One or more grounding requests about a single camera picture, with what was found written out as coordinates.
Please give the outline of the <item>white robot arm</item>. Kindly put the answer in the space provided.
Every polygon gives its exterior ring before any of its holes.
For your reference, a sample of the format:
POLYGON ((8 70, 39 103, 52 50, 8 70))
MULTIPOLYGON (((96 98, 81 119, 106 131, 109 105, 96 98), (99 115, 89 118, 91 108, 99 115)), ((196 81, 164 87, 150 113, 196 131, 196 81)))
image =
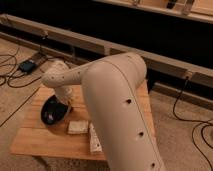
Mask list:
POLYGON ((69 101, 69 87, 82 87, 84 103, 111 171, 166 171, 136 90, 145 81, 143 58, 132 52, 69 68, 55 62, 42 83, 69 101))

